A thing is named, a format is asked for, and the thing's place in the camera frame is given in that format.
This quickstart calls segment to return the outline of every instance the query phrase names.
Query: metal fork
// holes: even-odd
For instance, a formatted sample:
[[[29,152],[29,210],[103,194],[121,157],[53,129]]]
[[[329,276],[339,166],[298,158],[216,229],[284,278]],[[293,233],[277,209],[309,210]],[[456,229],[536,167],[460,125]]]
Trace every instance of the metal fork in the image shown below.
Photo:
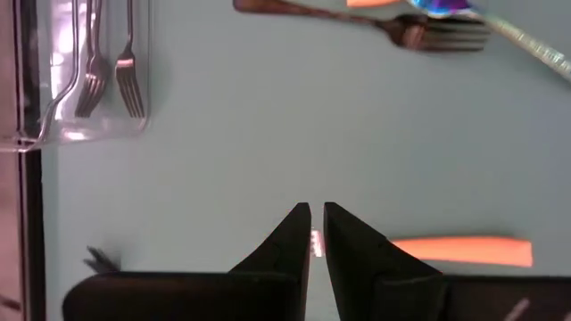
[[[128,114],[132,118],[144,118],[145,108],[137,82],[137,60],[133,53],[133,0],[127,0],[128,41],[125,49],[117,58],[115,78]]]
[[[381,21],[283,0],[234,0],[234,8],[246,13],[298,15],[369,25],[383,30],[395,45],[419,51],[479,51],[484,49],[491,35],[481,21],[454,18],[436,20],[422,14],[405,14]]]
[[[91,28],[93,2],[94,0],[87,0],[87,69],[86,79],[75,110],[75,116],[79,118],[89,118],[91,116],[97,104],[101,102],[111,74],[111,67],[103,57],[99,44],[103,0],[95,0],[95,21],[93,28]]]

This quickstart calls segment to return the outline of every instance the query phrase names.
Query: cutlery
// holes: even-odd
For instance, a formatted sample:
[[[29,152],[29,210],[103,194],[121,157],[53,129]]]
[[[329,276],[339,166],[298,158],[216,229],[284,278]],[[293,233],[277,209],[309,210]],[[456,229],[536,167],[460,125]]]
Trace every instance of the cutlery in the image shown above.
[[[103,0],[95,0],[95,20],[93,28],[91,28],[91,8],[93,2],[94,0],[87,0],[87,70],[86,79],[79,95],[78,106],[75,110],[75,115],[78,118],[89,118],[91,116],[91,113],[103,97],[107,87],[107,79],[111,73],[109,63],[103,57],[99,44]]]
[[[369,25],[383,30],[391,41],[410,50],[436,52],[479,51],[490,36],[489,29],[471,19],[444,20],[425,15],[401,15],[389,21],[356,15],[328,12],[283,0],[234,0],[234,8],[245,13],[265,13],[326,18]]]
[[[133,0],[127,0],[128,41],[115,65],[115,78],[128,114],[132,118],[144,118],[145,108],[137,82],[136,58],[133,53]]]
[[[565,59],[564,54],[466,0],[407,0],[407,2],[435,19],[445,19],[450,16],[478,19],[571,82],[571,62]]]
[[[120,272],[119,262],[110,259],[105,252],[91,246],[87,246],[87,250],[92,259],[84,259],[83,262],[94,272],[97,274]]]

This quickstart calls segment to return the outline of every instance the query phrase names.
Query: light blue table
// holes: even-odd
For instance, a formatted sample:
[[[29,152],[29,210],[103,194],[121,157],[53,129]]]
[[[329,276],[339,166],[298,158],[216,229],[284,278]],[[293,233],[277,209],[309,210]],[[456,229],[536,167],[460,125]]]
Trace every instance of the light blue table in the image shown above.
[[[571,2],[491,7],[571,53]],[[571,275],[571,86],[506,41],[423,55],[360,27],[162,0],[152,57],[143,137],[44,153],[50,320],[90,274],[88,244],[126,269],[225,271],[297,202],[315,226],[334,201],[391,237],[534,242],[533,269],[447,272]],[[324,259],[307,313],[337,319]]]

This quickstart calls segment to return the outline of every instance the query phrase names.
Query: orange handle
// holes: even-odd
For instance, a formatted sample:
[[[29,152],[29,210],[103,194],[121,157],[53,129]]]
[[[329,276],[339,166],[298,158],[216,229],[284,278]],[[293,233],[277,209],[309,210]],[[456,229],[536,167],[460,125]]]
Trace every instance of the orange handle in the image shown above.
[[[398,0],[347,0],[347,6],[351,8],[376,7],[397,2]]]
[[[393,244],[417,259],[532,267],[532,244],[495,236],[434,237],[395,240]]]

